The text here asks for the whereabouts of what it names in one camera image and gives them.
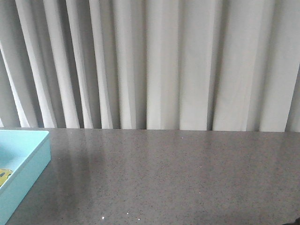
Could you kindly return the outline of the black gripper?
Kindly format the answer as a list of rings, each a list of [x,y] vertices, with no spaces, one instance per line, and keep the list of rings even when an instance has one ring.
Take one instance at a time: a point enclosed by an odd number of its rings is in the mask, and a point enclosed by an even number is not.
[[[300,217],[295,219],[293,222],[286,223],[285,225],[300,225]]]

